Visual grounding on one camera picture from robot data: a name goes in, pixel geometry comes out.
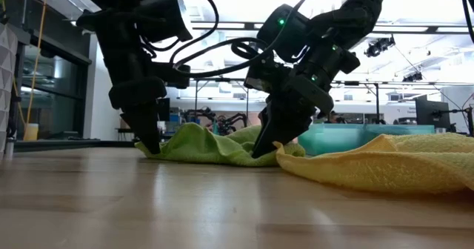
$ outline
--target teal bin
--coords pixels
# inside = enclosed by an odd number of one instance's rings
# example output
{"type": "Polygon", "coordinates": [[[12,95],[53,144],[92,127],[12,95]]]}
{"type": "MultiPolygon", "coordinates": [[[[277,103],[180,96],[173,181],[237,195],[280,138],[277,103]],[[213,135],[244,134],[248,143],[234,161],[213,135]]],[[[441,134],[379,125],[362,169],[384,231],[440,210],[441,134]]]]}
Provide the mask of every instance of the teal bin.
{"type": "Polygon", "coordinates": [[[376,124],[312,124],[298,137],[307,155],[339,153],[359,148],[381,134],[410,135],[435,133],[433,126],[376,124]]]}

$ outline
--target towel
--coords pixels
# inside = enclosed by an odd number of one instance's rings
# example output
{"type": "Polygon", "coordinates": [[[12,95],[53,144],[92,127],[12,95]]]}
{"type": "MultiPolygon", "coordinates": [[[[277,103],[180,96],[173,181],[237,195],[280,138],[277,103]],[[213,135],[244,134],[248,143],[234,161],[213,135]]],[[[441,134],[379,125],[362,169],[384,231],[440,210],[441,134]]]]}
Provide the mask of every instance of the towel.
{"type": "Polygon", "coordinates": [[[359,149],[314,158],[276,146],[284,170],[320,183],[385,193],[474,190],[474,139],[454,133],[381,135],[359,149]]]}
{"type": "MultiPolygon", "coordinates": [[[[252,158],[253,145],[260,128],[246,127],[227,136],[218,136],[205,127],[188,123],[181,126],[168,142],[161,144],[160,154],[151,154],[142,143],[137,143],[136,147],[151,159],[245,167],[278,166],[276,151],[258,159],[252,158]]],[[[291,156],[304,156],[304,149],[300,145],[289,143],[284,149],[291,156]]]]}

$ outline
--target table surface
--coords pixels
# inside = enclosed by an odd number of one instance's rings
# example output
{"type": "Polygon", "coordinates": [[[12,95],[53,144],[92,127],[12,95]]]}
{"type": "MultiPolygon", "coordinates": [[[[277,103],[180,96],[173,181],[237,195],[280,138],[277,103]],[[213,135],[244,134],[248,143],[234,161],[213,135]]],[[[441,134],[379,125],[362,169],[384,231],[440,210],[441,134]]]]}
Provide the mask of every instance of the table surface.
{"type": "Polygon", "coordinates": [[[391,196],[279,168],[136,149],[18,153],[0,166],[0,248],[473,248],[474,193],[391,196]]]}

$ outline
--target green towel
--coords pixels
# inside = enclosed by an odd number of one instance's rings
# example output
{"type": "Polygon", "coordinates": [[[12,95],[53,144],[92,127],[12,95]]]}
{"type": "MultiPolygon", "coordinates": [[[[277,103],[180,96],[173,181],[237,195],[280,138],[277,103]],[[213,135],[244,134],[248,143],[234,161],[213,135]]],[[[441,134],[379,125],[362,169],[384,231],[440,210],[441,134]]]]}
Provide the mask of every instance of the green towel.
{"type": "MultiPolygon", "coordinates": [[[[245,167],[278,166],[275,151],[258,159],[251,156],[260,128],[246,127],[228,136],[217,136],[205,127],[187,123],[179,128],[170,141],[161,144],[159,154],[151,154],[142,143],[137,143],[136,147],[151,159],[245,167]]],[[[292,156],[305,155],[303,147],[292,142],[285,145],[284,149],[292,156]]]]}

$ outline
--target white ceiling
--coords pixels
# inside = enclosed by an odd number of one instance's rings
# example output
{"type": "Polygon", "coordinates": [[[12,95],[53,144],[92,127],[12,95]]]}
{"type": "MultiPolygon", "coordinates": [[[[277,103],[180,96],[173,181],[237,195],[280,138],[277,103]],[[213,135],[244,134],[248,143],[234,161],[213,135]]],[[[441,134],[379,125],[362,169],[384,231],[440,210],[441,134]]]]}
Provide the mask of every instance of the white ceiling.
{"type": "MultiPolygon", "coordinates": [[[[59,12],[65,14],[70,19],[80,16],[81,10],[97,10],[97,6],[89,0],[48,0],[49,3],[59,12]]],[[[193,21],[212,21],[214,15],[206,0],[184,0],[188,13],[193,21]]],[[[214,0],[217,4],[221,21],[253,21],[264,22],[269,14],[279,5],[286,3],[294,5],[299,0],[214,0]]],[[[344,0],[307,0],[300,9],[304,15],[311,17],[319,13],[331,11],[341,6],[344,0]]],[[[385,0],[384,8],[379,19],[379,24],[393,25],[423,25],[423,26],[464,26],[464,14],[461,0],[385,0]]],[[[194,30],[193,36],[199,36],[202,30],[194,30]]],[[[190,53],[201,50],[206,46],[229,39],[229,37],[255,36],[256,31],[229,31],[220,30],[214,33],[206,42],[192,46],[180,53],[178,59],[190,53]]],[[[367,58],[364,51],[368,48],[368,43],[375,38],[384,35],[370,35],[360,43],[353,51],[357,53],[361,60],[361,66],[350,75],[341,74],[337,79],[341,80],[385,80],[401,81],[405,74],[413,72],[410,63],[395,49],[390,48],[377,58],[367,58]]],[[[421,68],[426,73],[426,77],[432,80],[438,78],[430,76],[431,70],[440,70],[443,62],[455,57],[462,59],[471,56],[474,50],[473,43],[467,35],[407,35],[395,34],[397,48],[403,53],[417,68],[421,68]]],[[[168,44],[164,41],[159,46],[168,44]]],[[[159,61],[168,61],[171,52],[160,53],[159,61]]],[[[242,62],[234,56],[229,48],[208,53],[200,59],[191,62],[195,72],[203,70],[213,70],[225,66],[226,64],[242,62]]],[[[241,70],[230,74],[230,77],[243,78],[246,70],[241,70]]],[[[474,82],[474,76],[464,78],[465,81],[474,82]]]]}

